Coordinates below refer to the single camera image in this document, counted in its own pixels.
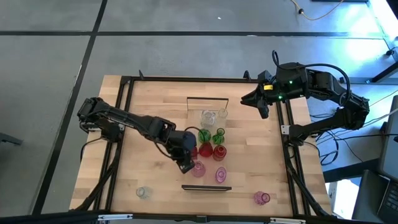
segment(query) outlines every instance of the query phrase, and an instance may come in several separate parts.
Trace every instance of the red glass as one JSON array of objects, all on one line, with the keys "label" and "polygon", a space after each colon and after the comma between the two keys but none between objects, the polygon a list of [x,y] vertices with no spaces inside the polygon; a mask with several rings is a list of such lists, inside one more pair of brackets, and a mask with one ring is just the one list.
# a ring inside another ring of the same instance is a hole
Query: red glass
[{"label": "red glass", "polygon": [[210,157],[213,154],[213,146],[210,142],[204,142],[199,147],[199,154],[203,157]]},{"label": "red glass", "polygon": [[222,161],[226,155],[226,148],[224,146],[218,145],[214,148],[213,159],[215,161]]},{"label": "red glass", "polygon": [[195,166],[192,168],[191,173],[194,177],[203,177],[206,173],[206,168],[203,163],[196,161]]},{"label": "red glass", "polygon": [[192,159],[198,159],[198,148],[195,146],[191,152]]}]

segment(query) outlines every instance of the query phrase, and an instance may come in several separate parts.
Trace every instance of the green glass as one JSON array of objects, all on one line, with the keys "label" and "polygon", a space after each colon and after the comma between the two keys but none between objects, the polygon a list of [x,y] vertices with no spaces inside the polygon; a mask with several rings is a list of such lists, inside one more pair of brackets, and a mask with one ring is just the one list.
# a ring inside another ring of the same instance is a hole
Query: green glass
[{"label": "green glass", "polygon": [[217,129],[217,134],[213,136],[213,143],[216,145],[223,144],[225,142],[225,130],[223,128]]},{"label": "green glass", "polygon": [[200,132],[198,133],[198,137],[201,143],[209,142],[211,139],[211,133],[207,129],[201,129]]}]

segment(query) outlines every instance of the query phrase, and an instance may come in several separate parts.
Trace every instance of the purple glass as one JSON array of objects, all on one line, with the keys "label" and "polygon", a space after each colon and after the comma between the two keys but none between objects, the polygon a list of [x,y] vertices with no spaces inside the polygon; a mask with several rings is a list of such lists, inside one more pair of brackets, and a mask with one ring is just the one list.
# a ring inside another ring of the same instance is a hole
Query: purple glass
[{"label": "purple glass", "polygon": [[226,178],[226,169],[224,167],[220,167],[216,171],[216,181],[217,183],[222,183],[224,182]]},{"label": "purple glass", "polygon": [[269,194],[264,193],[264,192],[256,192],[254,194],[254,202],[258,205],[264,205],[267,202],[269,202],[271,197]]}]

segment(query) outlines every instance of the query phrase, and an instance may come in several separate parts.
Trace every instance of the clear glass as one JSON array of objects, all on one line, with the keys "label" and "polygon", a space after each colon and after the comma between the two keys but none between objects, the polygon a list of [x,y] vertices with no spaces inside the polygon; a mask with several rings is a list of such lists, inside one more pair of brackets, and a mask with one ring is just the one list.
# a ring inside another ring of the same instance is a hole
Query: clear glass
[{"label": "clear glass", "polygon": [[202,128],[211,129],[216,121],[216,113],[204,110],[201,113],[200,125]]},{"label": "clear glass", "polygon": [[152,189],[150,187],[139,187],[136,190],[136,195],[141,199],[148,199],[152,195]]},{"label": "clear glass", "polygon": [[226,117],[228,116],[228,111],[225,108],[221,108],[217,111],[217,127],[218,128],[224,128],[225,127],[225,122],[226,122]]}]

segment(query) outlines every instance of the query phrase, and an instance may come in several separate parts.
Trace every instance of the gray floor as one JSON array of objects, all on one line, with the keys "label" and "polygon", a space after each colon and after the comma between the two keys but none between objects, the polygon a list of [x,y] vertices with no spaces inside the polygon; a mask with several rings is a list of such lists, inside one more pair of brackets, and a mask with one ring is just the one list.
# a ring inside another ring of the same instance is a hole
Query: gray floor
[{"label": "gray floor", "polygon": [[[298,1],[307,14],[320,15],[335,3]],[[92,30],[100,0],[0,2],[0,30]],[[297,16],[289,1],[109,1],[100,30],[249,30],[279,32],[352,32],[363,37],[379,32],[365,4],[343,3],[315,22]],[[70,91],[79,71],[88,37],[0,37],[0,132],[24,139],[24,145],[0,144],[0,216],[30,212]],[[86,97],[96,96],[103,75],[241,77],[281,62],[331,63],[350,77],[373,77],[394,63],[385,57],[381,39],[331,37],[97,37],[75,111]],[[376,101],[397,86],[355,85],[353,91]],[[373,106],[368,119],[389,111],[391,98]],[[311,114],[336,105],[309,99]],[[381,125],[352,134],[376,131]],[[44,212],[68,210],[86,135],[71,123],[50,186]],[[376,139],[350,140],[353,151],[368,160],[377,157]],[[322,152],[334,143],[321,144]],[[340,143],[340,155],[325,170],[357,163]]]}]

